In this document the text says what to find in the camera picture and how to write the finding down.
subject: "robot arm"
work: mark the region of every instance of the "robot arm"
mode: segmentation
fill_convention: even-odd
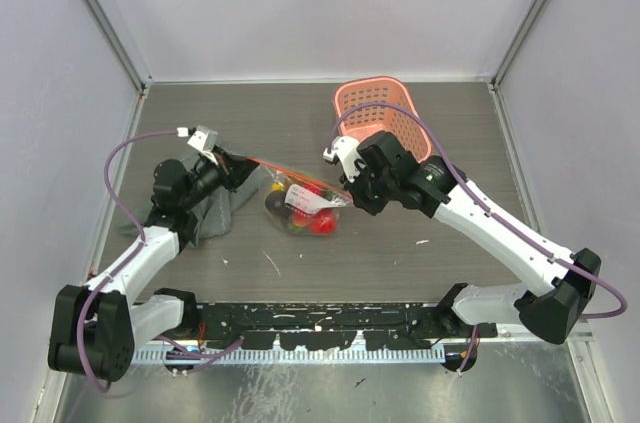
[[[50,368],[84,374],[76,327],[82,306],[105,279],[109,281],[101,287],[84,322],[85,349],[96,377],[118,381],[136,349],[167,330],[178,328],[188,335],[198,326],[200,315],[193,293],[165,288],[144,304],[133,304],[151,278],[194,239],[199,222],[192,209],[219,187],[235,191],[258,164],[216,146],[216,133],[207,128],[198,127],[181,136],[190,136],[188,144],[200,158],[190,170],[178,160],[166,160],[156,167],[153,208],[144,223],[144,242],[139,237],[85,286],[67,285],[58,293]],[[135,251],[133,259],[118,271]]]
[[[452,291],[456,294],[448,296],[454,296],[451,309],[458,318],[473,325],[521,322],[545,341],[565,341],[595,285],[555,260],[573,261],[597,275],[600,258],[595,253],[584,249],[574,254],[534,232],[489,200],[458,170],[467,187],[491,208],[491,214],[486,213],[458,185],[439,156],[418,163],[392,133],[381,131],[362,143],[348,136],[338,137],[323,156],[330,163],[341,163],[341,183],[356,207],[376,215],[389,201],[399,201],[405,208],[419,210],[471,238],[522,282],[489,288],[455,285]],[[500,217],[553,258],[507,229],[499,222]]]

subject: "gray tabletop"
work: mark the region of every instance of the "gray tabletop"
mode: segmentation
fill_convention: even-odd
[[[486,85],[408,87],[421,118],[456,165],[498,204],[522,218]],[[331,101],[336,88],[329,83],[156,85],[145,103],[139,132],[206,125],[247,154],[337,183],[339,170],[321,158],[335,120]],[[122,186],[123,201],[137,206],[148,199],[155,165],[185,150],[184,140],[169,137],[136,144]],[[121,220],[116,213],[114,224]],[[337,232],[325,238],[292,236],[277,229],[258,196],[233,215],[232,223],[229,234],[185,250],[141,297],[167,286],[193,291],[202,301],[435,301],[456,282],[516,281],[463,235],[396,205],[376,217],[344,210]],[[112,227],[102,265],[131,242]]]

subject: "wall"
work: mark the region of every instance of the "wall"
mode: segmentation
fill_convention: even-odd
[[[604,259],[629,311],[594,320],[616,421],[637,421],[640,386],[639,0],[551,0],[503,84],[547,233]],[[592,308],[613,308],[603,290]]]
[[[56,293],[78,283],[102,165],[136,101],[81,0],[0,0],[0,420],[29,421]]]
[[[101,1],[156,81],[197,81],[493,76],[532,0]]]

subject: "plastic basket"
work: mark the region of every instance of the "plastic basket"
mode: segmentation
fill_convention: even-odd
[[[391,103],[418,115],[407,88],[388,76],[350,81],[338,88],[333,98],[338,117],[351,108],[373,102]],[[431,141],[424,130],[407,115],[391,108],[363,108],[347,117],[340,125],[342,135],[351,136],[358,141],[364,141],[381,130],[396,135],[402,146],[418,161],[426,160],[431,154]]]

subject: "label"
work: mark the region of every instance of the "label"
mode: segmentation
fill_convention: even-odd
[[[289,205],[307,215],[315,215],[323,208],[337,208],[342,206],[303,188],[300,185],[291,185],[284,199],[285,205]]]

